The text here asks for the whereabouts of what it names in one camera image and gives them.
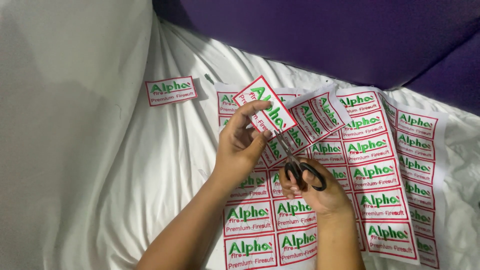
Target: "hand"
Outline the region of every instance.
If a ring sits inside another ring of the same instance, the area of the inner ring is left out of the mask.
[[[279,171],[280,184],[282,185],[283,195],[293,199],[295,195],[301,195],[305,202],[317,212],[317,216],[331,217],[339,213],[353,214],[353,206],[343,190],[342,186],[333,177],[333,175],[320,163],[315,160],[297,157],[300,162],[305,162],[314,167],[324,176],[327,188],[324,191],[317,191],[312,186],[322,186],[320,180],[311,172],[303,171],[302,178],[307,184],[304,190],[299,190],[297,180],[289,171],[289,176],[285,175],[284,168]]]
[[[269,130],[259,133],[250,124],[249,115],[267,109],[270,101],[254,100],[239,107],[220,133],[213,179],[222,179],[233,190],[245,180],[262,155],[270,137]]]

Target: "black scissors handle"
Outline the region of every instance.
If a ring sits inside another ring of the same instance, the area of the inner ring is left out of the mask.
[[[301,171],[296,169],[292,163],[287,162],[285,164],[285,175],[288,177],[288,171],[290,171],[293,174],[293,177],[295,177],[295,179],[297,180],[297,184],[299,185],[300,190],[303,190],[306,187],[306,183],[302,178],[302,172],[305,170],[311,172],[315,177],[318,178],[318,180],[320,180],[320,183],[322,183],[321,187],[312,186],[315,190],[324,191],[327,188],[325,178],[314,167],[310,166],[308,163],[305,162],[301,162],[299,166],[299,169]]]

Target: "forearm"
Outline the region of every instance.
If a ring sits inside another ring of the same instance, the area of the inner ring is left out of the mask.
[[[136,269],[192,270],[199,266],[229,194],[220,181],[209,179],[147,248]]]
[[[318,219],[317,228],[317,270],[365,270],[353,210]]]

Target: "purple fabric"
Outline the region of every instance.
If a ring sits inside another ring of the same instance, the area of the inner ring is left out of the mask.
[[[480,31],[405,86],[480,116]]]
[[[417,78],[480,30],[480,0],[154,0],[154,8],[172,23],[247,52],[382,89]],[[424,88],[438,84],[424,80],[436,79],[419,77],[411,85],[440,100],[465,96]]]

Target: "scissors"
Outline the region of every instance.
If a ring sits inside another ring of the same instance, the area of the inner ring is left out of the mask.
[[[287,153],[287,163],[285,164],[285,175],[288,177],[288,171],[290,171],[297,180],[297,184],[299,185],[300,190],[303,190],[306,187],[305,181],[302,179],[303,171],[307,170],[311,172],[315,177],[317,177],[320,182],[322,183],[321,187],[312,186],[317,191],[324,191],[327,188],[327,183],[325,182],[325,178],[321,175],[314,167],[310,166],[305,162],[300,162],[298,158],[296,158],[290,148],[287,146],[288,141],[282,134],[282,130],[277,132],[274,130],[276,138],[280,145],[282,146],[283,150]]]

